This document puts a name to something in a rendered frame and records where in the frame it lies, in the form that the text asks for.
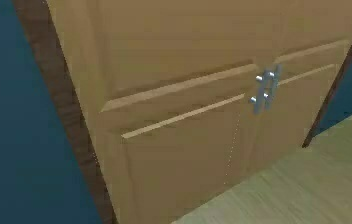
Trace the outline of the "light wooden door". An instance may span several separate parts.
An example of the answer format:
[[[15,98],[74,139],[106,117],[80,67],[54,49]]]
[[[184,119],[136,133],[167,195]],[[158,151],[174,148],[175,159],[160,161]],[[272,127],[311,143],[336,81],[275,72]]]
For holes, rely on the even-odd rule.
[[[352,50],[352,0],[47,5],[119,224],[171,224],[300,147]]]

